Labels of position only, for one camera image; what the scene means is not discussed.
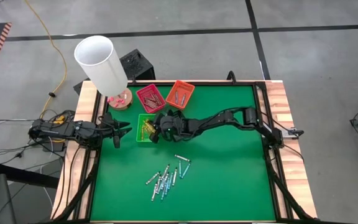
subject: concrete floor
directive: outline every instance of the concrete floor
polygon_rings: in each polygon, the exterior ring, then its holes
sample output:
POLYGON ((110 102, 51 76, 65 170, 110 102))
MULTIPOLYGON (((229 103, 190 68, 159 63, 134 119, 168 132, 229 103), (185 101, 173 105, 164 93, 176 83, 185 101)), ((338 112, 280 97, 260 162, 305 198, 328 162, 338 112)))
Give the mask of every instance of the concrete floor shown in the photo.
MULTIPOLYGON (((258 27, 358 24, 358 0, 252 0, 258 27)), ((96 34, 173 29, 250 28, 243 0, 66 0, 30 3, 51 34, 96 34)), ((22 0, 0 4, 0 22, 12 22, 9 36, 45 35, 22 0)), ((358 223, 358 136, 349 119, 358 112, 358 30, 261 33, 273 80, 284 80, 293 119, 305 130, 300 140, 311 191, 322 220, 358 223)), ((260 80, 252 33, 121 37, 111 39, 120 56, 138 48, 158 79, 260 80)), ((68 64, 68 79, 50 108, 75 110, 72 86, 85 78, 73 58, 80 40, 57 40, 68 64)), ((39 116, 47 93, 60 81, 63 64, 47 40, 6 42, 0 54, 0 119, 39 116)), ((0 125, 0 149, 24 145, 29 123, 0 125)), ((56 159, 28 150, 9 166, 26 168, 56 159)), ((12 154, 0 156, 0 162, 12 154)), ((51 168, 58 169, 57 164, 51 168)), ((20 185, 12 184, 12 192, 20 185)), ((19 223, 48 214, 42 189, 26 187, 14 200, 19 223), (29 200, 38 195, 38 200, 29 200), (42 213, 25 212, 37 202, 42 213)))

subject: small round wooden dish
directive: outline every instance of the small round wooden dish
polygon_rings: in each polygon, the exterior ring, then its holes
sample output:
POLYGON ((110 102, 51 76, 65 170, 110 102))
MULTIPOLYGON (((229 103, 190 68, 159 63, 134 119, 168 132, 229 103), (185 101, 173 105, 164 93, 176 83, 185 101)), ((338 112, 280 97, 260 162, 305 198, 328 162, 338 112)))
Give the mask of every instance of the small round wooden dish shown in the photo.
POLYGON ((117 96, 111 96, 107 99, 107 102, 114 110, 125 110, 132 104, 133 101, 134 97, 128 88, 117 96))

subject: white cup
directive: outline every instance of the white cup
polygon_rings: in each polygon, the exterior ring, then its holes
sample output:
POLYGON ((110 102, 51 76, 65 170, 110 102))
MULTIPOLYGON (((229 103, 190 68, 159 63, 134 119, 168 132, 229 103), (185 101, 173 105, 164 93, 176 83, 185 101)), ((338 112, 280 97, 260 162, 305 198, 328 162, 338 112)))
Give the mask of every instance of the white cup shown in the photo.
POLYGON ((107 37, 83 39, 74 50, 74 58, 102 95, 116 96, 127 87, 127 76, 107 37))

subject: wooden frame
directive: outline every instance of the wooden frame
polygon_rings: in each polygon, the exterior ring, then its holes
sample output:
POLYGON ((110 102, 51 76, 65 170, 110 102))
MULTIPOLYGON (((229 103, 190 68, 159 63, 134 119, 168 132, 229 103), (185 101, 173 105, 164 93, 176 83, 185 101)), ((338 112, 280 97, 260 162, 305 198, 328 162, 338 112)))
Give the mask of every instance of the wooden frame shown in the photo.
MULTIPOLYGON (((139 80, 136 81, 137 83, 165 83, 165 82, 174 82, 175 80, 139 80)), ((230 83, 231 80, 184 80, 185 82, 210 82, 213 83, 230 83)), ((270 110, 272 112, 272 117, 275 121, 278 121, 280 124, 284 125, 285 127, 294 127, 290 107, 288 104, 287 96, 285 93, 284 85, 282 81, 255 81, 255 80, 238 80, 237 82, 265 82, 267 88, 267 96, 270 103, 270 110)), ((83 120, 83 121, 91 121, 96 101, 96 93, 97 89, 92 84, 91 81, 83 82, 83 86, 81 89, 80 98, 78 100, 78 105, 76 109, 75 120, 83 120)), ((102 115, 103 113, 103 106, 104 106, 104 97, 100 98, 99 108, 97 109, 98 116, 102 115)), ((263 97, 259 96, 260 105, 262 111, 264 108, 263 97)), ((298 152, 300 152, 300 147, 297 140, 285 140, 285 144, 294 148, 298 152)), ((52 214, 57 209, 55 217, 57 217, 66 207, 67 202, 67 194, 69 201, 72 199, 74 194, 77 192, 80 184, 80 176, 82 173, 84 157, 85 157, 85 150, 80 149, 77 153, 77 156, 73 158, 73 155, 78 148, 77 143, 69 142, 67 148, 67 154, 65 157, 65 186, 63 189, 63 181, 59 182, 59 186, 57 189, 55 203, 53 205, 52 214), (71 162, 73 161, 73 170, 71 173, 71 184, 70 189, 68 188, 68 177, 70 173, 70 166, 71 162), (60 197, 62 196, 62 201, 60 202, 60 206, 58 207, 58 203, 60 201, 60 197)), ((285 174, 285 179, 287 183, 287 188, 296 201, 303 207, 306 213, 311 215, 312 217, 316 217, 316 210, 314 208, 313 199, 310 192, 310 187, 308 183, 308 179, 306 176, 305 166, 303 161, 299 156, 297 156, 291 150, 286 148, 281 149, 281 159, 282 159, 282 166, 285 174)), ((94 152, 91 154, 91 159, 89 160, 89 166, 87 172, 92 168, 93 165, 93 157, 94 152)), ((273 161, 273 166, 277 170, 277 163, 273 161)), ((281 191, 276 186, 276 191, 278 195, 278 204, 282 218, 287 218, 284 199, 281 194, 281 191)), ((85 218, 86 213, 86 204, 88 202, 88 195, 89 195, 89 188, 84 193, 83 200, 80 206, 80 214, 79 218, 85 218)))

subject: green mat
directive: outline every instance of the green mat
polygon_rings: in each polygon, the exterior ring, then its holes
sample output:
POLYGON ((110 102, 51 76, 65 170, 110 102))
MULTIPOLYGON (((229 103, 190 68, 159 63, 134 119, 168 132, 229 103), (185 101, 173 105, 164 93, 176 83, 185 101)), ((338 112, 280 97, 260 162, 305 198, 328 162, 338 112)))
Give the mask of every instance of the green mat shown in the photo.
MULTIPOLYGON (((141 87, 130 87, 135 91, 141 87)), ((170 86, 159 86, 165 98, 170 86)), ((250 86, 196 86, 184 115, 203 119, 237 106, 255 107, 250 86)), ((133 130, 115 149, 110 139, 102 146, 94 192, 92 221, 243 221, 274 220, 273 202, 263 159, 260 134, 232 126, 205 131, 188 142, 136 142, 138 98, 125 111, 109 111, 133 130), (184 179, 177 178, 164 200, 151 202, 157 171, 178 166, 174 154, 191 159, 184 179)))

